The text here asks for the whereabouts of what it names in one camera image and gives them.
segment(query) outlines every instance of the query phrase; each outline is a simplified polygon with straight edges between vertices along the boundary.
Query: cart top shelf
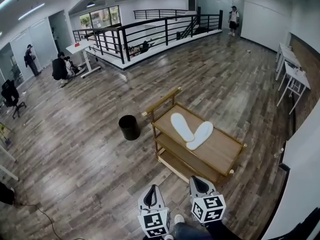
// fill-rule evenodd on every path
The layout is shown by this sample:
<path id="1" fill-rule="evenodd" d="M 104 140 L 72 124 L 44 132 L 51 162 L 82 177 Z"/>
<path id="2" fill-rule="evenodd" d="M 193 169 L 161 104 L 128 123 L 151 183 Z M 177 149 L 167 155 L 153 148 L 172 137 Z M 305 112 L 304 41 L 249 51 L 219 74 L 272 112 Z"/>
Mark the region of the cart top shelf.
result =
<path id="1" fill-rule="evenodd" d="M 204 161 L 207 165 L 227 176 L 242 149 L 242 143 L 228 135 L 226 132 L 214 127 L 212 135 L 196 150 L 191 151 L 187 149 L 186 142 L 180 137 L 171 124 L 171 115 L 173 113 L 180 113 L 183 115 L 193 133 L 195 133 L 201 123 L 204 122 L 201 117 L 181 104 L 176 103 L 169 111 L 152 124 L 159 131 L 172 138 L 187 151 Z"/>

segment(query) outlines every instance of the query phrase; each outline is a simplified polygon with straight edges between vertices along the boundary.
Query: wooden floor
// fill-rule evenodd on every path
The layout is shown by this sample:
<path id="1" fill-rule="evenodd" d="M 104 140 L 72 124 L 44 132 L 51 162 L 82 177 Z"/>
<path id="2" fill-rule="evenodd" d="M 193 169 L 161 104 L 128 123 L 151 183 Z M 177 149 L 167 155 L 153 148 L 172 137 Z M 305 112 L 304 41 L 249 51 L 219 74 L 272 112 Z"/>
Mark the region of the wooden floor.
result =
<path id="1" fill-rule="evenodd" d="M 18 159 L 3 164 L 20 178 L 2 181 L 15 188 L 19 201 L 38 204 L 64 240 L 141 239 L 137 201 L 151 184 L 160 187 L 172 218 L 182 213 L 191 223 L 188 185 L 155 160 L 152 129 L 141 116 L 182 86 L 177 101 L 248 145 L 235 173 L 216 187 L 227 204 L 223 223 L 242 239 L 255 240 L 285 177 L 273 154 L 289 137 L 292 105 L 285 98 L 276 108 L 275 56 L 249 41 L 218 34 L 125 72 L 99 62 L 102 70 L 62 89 L 47 68 L 29 84 L 21 117 L 12 120 L 11 111 L 1 115 L 15 131 L 9 151 Z M 125 140 L 118 126 L 127 114 L 136 116 L 141 127 L 135 141 Z M 0 234 L 5 240 L 57 239 L 49 220 L 32 207 L 4 205 Z"/>

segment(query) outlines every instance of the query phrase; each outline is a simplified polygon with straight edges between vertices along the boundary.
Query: wooden cart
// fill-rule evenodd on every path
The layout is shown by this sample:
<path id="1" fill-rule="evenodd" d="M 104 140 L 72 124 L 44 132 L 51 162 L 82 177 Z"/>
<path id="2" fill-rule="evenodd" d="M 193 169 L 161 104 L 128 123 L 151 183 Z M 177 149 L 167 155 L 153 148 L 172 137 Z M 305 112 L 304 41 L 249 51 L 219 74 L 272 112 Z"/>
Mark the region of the wooden cart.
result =
<path id="1" fill-rule="evenodd" d="M 149 114 L 151 116 L 156 158 L 186 183 L 192 175 L 204 177 L 213 183 L 219 182 L 229 174 L 246 145 L 214 127 L 211 136 L 196 150 L 187 149 L 186 142 L 171 124 L 171 115 L 173 113 L 183 115 L 193 133 L 205 120 L 175 102 L 175 96 L 180 90 L 181 87 L 171 91 L 142 113 L 144 117 Z M 170 99 L 170 107 L 155 117 L 155 110 Z"/>

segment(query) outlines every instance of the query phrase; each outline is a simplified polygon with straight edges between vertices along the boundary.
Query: shorts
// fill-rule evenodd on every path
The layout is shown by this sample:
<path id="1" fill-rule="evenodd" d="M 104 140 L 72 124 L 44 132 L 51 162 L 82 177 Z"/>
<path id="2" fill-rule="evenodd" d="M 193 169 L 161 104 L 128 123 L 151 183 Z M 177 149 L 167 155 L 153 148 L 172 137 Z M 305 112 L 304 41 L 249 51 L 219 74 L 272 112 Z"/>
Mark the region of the shorts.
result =
<path id="1" fill-rule="evenodd" d="M 232 29 L 232 30 L 236 30 L 237 29 L 237 23 L 235 23 L 234 21 L 230 21 L 229 28 Z"/>

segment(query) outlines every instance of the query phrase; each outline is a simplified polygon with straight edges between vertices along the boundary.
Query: black and white marker cube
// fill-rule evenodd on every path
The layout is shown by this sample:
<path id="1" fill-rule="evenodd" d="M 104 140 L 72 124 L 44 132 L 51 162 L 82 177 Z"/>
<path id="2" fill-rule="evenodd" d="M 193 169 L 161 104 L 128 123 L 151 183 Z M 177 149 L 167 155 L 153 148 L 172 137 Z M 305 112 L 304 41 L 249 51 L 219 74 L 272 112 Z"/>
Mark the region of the black and white marker cube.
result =
<path id="1" fill-rule="evenodd" d="M 225 199 L 222 194 L 194 198 L 191 212 L 200 223 L 219 221 L 226 210 Z"/>
<path id="2" fill-rule="evenodd" d="M 142 230 L 147 237 L 154 238 L 169 234 L 170 216 L 168 212 L 167 208 L 138 216 Z"/>

